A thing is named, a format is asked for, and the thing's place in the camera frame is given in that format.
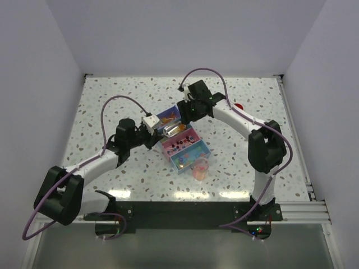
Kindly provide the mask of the metal candy scoop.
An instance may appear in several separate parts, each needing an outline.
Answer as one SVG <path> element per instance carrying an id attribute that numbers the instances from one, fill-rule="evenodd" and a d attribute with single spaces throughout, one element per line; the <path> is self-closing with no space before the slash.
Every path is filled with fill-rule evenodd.
<path id="1" fill-rule="evenodd" d="M 177 136 L 187 129 L 187 126 L 183 124 L 180 120 L 169 123 L 159 130 L 159 133 L 167 138 Z"/>

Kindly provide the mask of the four-compartment candy tray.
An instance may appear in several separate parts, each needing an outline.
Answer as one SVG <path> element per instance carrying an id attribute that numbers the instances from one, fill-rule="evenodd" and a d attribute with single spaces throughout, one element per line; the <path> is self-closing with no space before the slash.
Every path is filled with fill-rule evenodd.
<path id="1" fill-rule="evenodd" d="M 182 124 L 177 106 L 172 106 L 159 114 L 158 131 L 163 138 L 157 143 L 164 157 L 177 174 L 191 169 L 195 161 L 210 156 L 210 150 L 190 124 Z"/>

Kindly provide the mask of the clear plastic jar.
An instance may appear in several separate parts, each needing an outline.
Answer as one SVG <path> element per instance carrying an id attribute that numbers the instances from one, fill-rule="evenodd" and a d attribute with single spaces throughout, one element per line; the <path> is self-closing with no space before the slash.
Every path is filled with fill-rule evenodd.
<path id="1" fill-rule="evenodd" d="M 209 161 L 205 157 L 198 158 L 192 168 L 192 176 L 194 179 L 198 181 L 202 181 L 205 179 L 207 172 L 209 169 Z"/>

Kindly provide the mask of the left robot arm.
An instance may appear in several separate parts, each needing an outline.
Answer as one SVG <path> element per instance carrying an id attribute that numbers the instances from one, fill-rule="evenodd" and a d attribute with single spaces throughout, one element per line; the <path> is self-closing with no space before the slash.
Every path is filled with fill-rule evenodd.
<path id="1" fill-rule="evenodd" d="M 139 126 L 129 118 L 120 120 L 115 134 L 93 157 L 73 166 L 54 166 L 48 170 L 34 201 L 34 210 L 64 226 L 79 215 L 92 213 L 104 220 L 112 219 L 116 214 L 114 197 L 103 191 L 87 196 L 84 188 L 124 164 L 132 149 L 142 145 L 152 148 L 163 137 L 158 132 L 159 126 L 156 115 L 144 117 Z"/>

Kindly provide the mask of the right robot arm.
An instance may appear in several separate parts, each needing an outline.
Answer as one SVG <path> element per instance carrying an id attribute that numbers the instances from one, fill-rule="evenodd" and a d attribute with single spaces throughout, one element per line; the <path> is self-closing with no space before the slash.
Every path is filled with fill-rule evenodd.
<path id="1" fill-rule="evenodd" d="M 189 124 L 204 117 L 212 117 L 237 131 L 248 142 L 248 162 L 255 170 L 250 214 L 263 220 L 274 202 L 275 173 L 287 154 L 279 124 L 271 120 L 257 120 L 227 100 L 227 95 L 211 93 L 203 80 L 191 85 L 180 85 L 183 100 L 177 103 L 182 123 Z"/>

